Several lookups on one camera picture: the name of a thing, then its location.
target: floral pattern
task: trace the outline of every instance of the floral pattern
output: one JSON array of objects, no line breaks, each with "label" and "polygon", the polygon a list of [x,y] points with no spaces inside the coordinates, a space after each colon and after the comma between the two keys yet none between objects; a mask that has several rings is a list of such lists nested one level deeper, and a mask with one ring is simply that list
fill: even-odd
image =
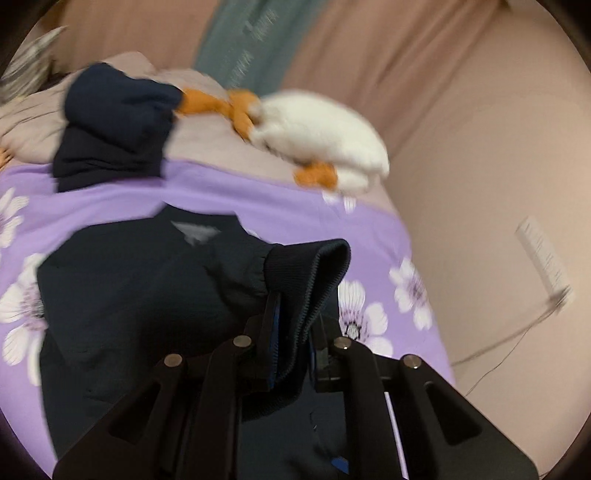
[{"label": "floral pattern", "polygon": [[384,306],[374,302],[365,307],[365,288],[359,281],[343,280],[338,293],[339,323],[343,335],[364,343],[373,353],[392,356],[392,343],[383,336],[388,329]]},{"label": "floral pattern", "polygon": [[394,283],[394,300],[400,313],[413,311],[414,325],[418,330],[429,330],[433,326],[433,313],[427,298],[427,290],[413,263],[405,258],[400,268],[390,269],[390,280]]},{"label": "floral pattern", "polygon": [[342,201],[346,213],[352,213],[357,207],[357,199],[354,197],[342,197],[337,193],[322,192],[322,198],[327,205],[336,205]]},{"label": "floral pattern", "polygon": [[0,298],[0,323],[20,324],[4,339],[2,358],[8,365],[18,365],[27,357],[27,374],[32,385],[41,385],[39,352],[47,323],[37,286],[37,268],[45,255],[26,257],[17,281]]},{"label": "floral pattern", "polygon": [[17,226],[22,223],[18,211],[29,203],[28,197],[15,197],[14,187],[0,197],[0,249],[10,247],[16,234]]}]

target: stuffed toy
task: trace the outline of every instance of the stuffed toy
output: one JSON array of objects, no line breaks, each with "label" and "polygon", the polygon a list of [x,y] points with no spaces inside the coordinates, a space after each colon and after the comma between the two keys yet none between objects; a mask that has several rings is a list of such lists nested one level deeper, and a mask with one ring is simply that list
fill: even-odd
[{"label": "stuffed toy", "polygon": [[177,113],[224,115],[244,140],[299,163],[298,185],[354,196],[389,173],[386,146],[372,125],[328,98],[299,90],[262,99],[248,90],[229,90],[228,100],[199,90],[183,93]]},{"label": "stuffed toy", "polygon": [[14,156],[10,150],[7,150],[6,148],[0,148],[0,171],[4,170],[4,167],[6,167],[8,162],[10,162],[13,158]]}]

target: wire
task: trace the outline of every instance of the wire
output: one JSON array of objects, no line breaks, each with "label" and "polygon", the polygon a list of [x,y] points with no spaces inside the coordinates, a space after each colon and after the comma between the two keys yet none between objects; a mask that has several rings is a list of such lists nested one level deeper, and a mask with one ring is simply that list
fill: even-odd
[{"label": "wire", "polygon": [[481,350],[478,350],[478,351],[472,353],[471,355],[467,356],[466,358],[458,360],[457,362],[453,362],[452,367],[457,367],[459,365],[463,365],[465,363],[468,363],[469,361],[474,360],[476,358],[480,358],[482,355],[484,355],[488,352],[491,352],[495,348],[516,339],[519,335],[527,333],[530,329],[539,325],[540,323],[542,323],[543,321],[548,319],[550,316],[552,316],[552,314],[554,312],[560,310],[564,306],[564,303],[566,302],[566,297],[569,295],[569,293],[570,293],[570,287],[566,287],[564,290],[562,290],[561,292],[559,292],[558,294],[556,294],[550,298],[551,304],[548,307],[548,309],[541,316],[539,316],[533,322],[531,322],[529,325],[526,325],[525,327],[521,328],[520,330],[517,330],[516,332],[493,343],[492,345],[489,345],[487,347],[484,347]]},{"label": "wire", "polygon": [[466,393],[465,397],[467,397],[468,395],[470,395],[472,393],[472,391],[480,384],[480,382],[482,382],[488,375],[490,375],[491,373],[493,373],[497,368],[499,368],[503,363],[505,363],[505,360],[507,360],[509,358],[509,356],[515,351],[515,349],[519,346],[519,344],[521,343],[521,341],[525,338],[525,336],[528,334],[528,332],[533,327],[535,327],[535,326],[539,325],[540,323],[542,323],[543,321],[545,321],[552,314],[554,314],[555,312],[557,312],[558,310],[560,310],[564,306],[564,304],[566,302],[566,298],[569,295],[569,292],[570,292],[570,287],[566,287],[560,293],[558,293],[555,296],[553,296],[550,299],[552,301],[552,305],[548,308],[548,310],[546,310],[546,312],[544,314],[542,314],[535,321],[533,321],[532,323],[530,323],[529,326],[527,326],[525,328],[522,328],[517,333],[514,333],[513,335],[511,335],[507,339],[503,339],[500,342],[496,342],[494,345],[491,345],[489,347],[486,347],[486,348],[480,350],[479,352],[474,353],[470,357],[467,357],[464,360],[461,360],[461,361],[456,362],[455,364],[453,364],[453,366],[460,365],[460,364],[466,363],[466,362],[468,362],[470,360],[473,360],[475,358],[478,358],[478,357],[484,355],[485,353],[490,352],[491,350],[493,350],[493,348],[496,348],[497,346],[502,345],[503,343],[507,343],[509,340],[513,340],[517,336],[521,335],[519,341],[509,351],[509,353],[505,355],[505,357],[503,358],[503,360],[501,360],[498,364],[496,364],[488,372],[486,372],[484,375],[482,375],[478,379],[478,381],[474,385],[472,385],[471,389],[468,390],[468,392]]}]

